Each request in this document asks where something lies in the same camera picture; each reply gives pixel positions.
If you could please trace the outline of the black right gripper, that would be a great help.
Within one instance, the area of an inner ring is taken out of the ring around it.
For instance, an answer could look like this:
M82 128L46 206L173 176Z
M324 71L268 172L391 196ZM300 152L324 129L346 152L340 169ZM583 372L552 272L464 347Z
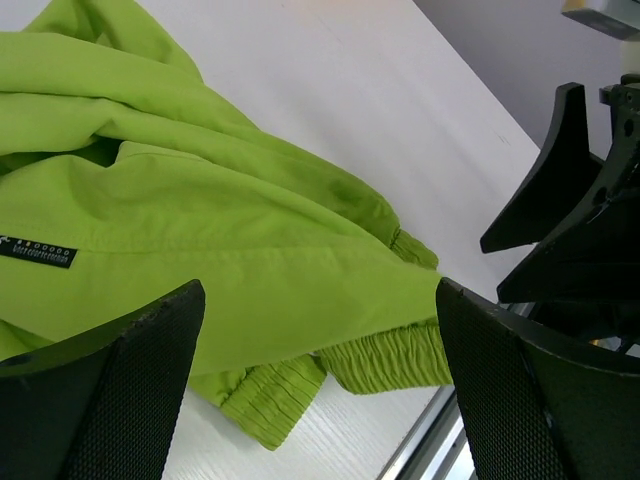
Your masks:
M601 99L613 133L604 165L590 151L584 86L557 87L540 152L480 248L542 240L499 284L499 300L605 305L617 351L630 354L639 351L639 84L622 79Z

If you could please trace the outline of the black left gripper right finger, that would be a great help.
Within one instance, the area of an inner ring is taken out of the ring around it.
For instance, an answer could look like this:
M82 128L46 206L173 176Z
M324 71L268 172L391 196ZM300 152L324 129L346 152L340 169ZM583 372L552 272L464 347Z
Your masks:
M480 479L636 479L639 360L445 278L437 316Z

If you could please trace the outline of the green shorts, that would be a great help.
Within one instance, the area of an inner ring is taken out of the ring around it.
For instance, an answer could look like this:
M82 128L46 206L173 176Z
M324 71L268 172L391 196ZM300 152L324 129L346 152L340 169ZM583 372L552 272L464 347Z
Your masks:
M264 448L325 378L451 382L434 253L359 178L253 124L133 1L1 36L1 354L198 280L190 387Z

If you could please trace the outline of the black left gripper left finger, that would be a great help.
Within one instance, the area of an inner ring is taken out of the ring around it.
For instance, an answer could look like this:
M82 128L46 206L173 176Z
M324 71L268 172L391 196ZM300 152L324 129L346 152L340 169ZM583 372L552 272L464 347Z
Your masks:
M192 280L2 361L2 478L161 478L204 311L204 289Z

